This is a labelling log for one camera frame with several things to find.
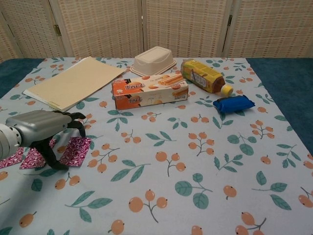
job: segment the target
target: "orange cardboard box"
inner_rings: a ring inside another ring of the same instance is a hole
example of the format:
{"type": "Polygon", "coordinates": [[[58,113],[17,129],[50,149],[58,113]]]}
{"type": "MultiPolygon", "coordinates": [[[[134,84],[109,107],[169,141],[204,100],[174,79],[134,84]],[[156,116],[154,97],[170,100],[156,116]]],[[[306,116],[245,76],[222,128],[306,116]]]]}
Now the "orange cardboard box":
{"type": "Polygon", "coordinates": [[[181,74],[144,76],[112,82],[116,109],[131,109],[188,98],[188,84],[181,74]]]}

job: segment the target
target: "woven panel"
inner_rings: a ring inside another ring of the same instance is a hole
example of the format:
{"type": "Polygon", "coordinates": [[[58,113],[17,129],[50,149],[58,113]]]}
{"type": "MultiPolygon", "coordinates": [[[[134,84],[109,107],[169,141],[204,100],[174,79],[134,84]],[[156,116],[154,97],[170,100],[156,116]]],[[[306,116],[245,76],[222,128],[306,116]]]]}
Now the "woven panel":
{"type": "Polygon", "coordinates": [[[0,4],[24,57],[63,56],[47,0],[0,0],[0,4]]]}
{"type": "Polygon", "coordinates": [[[217,55],[226,0],[145,0],[147,49],[161,46],[175,57],[217,55]]]}
{"type": "Polygon", "coordinates": [[[19,58],[19,54],[14,48],[14,43],[0,21],[0,63],[5,60],[19,58]]]}
{"type": "Polygon", "coordinates": [[[142,51],[138,0],[59,0],[74,56],[135,57],[142,51]]]}
{"type": "Polygon", "coordinates": [[[303,57],[313,42],[313,0],[242,0],[231,57],[303,57]]]}

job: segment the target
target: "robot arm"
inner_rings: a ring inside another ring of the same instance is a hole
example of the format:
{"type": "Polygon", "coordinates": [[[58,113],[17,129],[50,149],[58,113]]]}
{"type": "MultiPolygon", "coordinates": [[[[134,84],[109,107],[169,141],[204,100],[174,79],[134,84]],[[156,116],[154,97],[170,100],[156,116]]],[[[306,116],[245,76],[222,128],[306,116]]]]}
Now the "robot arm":
{"type": "Polygon", "coordinates": [[[19,146],[35,147],[52,168],[65,169],[55,159],[49,141],[67,128],[76,128],[85,137],[84,126],[75,121],[77,118],[84,119],[85,116],[81,113],[37,110],[8,118],[5,125],[0,124],[0,160],[12,156],[19,146]]]}

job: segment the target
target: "blue package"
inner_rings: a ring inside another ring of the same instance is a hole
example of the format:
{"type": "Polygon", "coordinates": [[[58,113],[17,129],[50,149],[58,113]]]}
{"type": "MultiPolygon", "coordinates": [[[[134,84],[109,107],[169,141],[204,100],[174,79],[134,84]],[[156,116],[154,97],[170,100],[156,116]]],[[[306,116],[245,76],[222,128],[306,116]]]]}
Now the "blue package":
{"type": "Polygon", "coordinates": [[[221,98],[214,101],[213,105],[222,113],[232,113],[255,106],[245,95],[221,98]]]}

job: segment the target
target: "blue carpet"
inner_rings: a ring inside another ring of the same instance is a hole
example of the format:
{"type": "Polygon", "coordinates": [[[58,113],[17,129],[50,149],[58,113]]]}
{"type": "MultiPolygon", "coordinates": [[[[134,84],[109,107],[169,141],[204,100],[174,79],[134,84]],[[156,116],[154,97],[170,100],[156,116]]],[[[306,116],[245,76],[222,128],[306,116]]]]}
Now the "blue carpet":
{"type": "MultiPolygon", "coordinates": [[[[247,59],[301,141],[313,154],[313,59],[247,59]]],[[[0,64],[0,97],[43,59],[12,59],[0,64]]]]}
{"type": "Polygon", "coordinates": [[[313,154],[313,59],[247,59],[308,151],[313,154]]]}

